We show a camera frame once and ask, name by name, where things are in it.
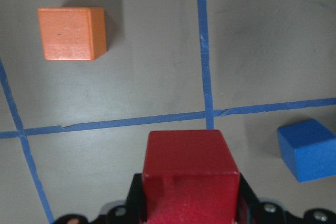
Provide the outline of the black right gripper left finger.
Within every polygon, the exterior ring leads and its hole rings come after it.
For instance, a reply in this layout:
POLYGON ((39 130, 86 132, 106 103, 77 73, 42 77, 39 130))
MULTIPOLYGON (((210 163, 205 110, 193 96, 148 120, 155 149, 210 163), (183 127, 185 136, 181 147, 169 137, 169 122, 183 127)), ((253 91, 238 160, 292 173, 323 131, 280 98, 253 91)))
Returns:
POLYGON ((142 223, 147 221, 145 195, 142 188, 140 173, 134 174, 132 183, 124 204, 112 207, 106 214, 99 214, 89 221, 79 214, 67 214, 59 217, 53 223, 142 223))

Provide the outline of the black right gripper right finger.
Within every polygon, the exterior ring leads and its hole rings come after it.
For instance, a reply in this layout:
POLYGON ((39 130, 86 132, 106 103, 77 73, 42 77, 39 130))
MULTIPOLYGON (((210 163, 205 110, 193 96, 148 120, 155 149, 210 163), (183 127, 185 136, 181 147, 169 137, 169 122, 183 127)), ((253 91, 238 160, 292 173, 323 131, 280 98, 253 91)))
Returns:
POLYGON ((335 223, 335 212, 315 208, 297 217, 278 204, 260 201, 243 175, 240 175, 236 223, 243 224, 305 224, 335 223))

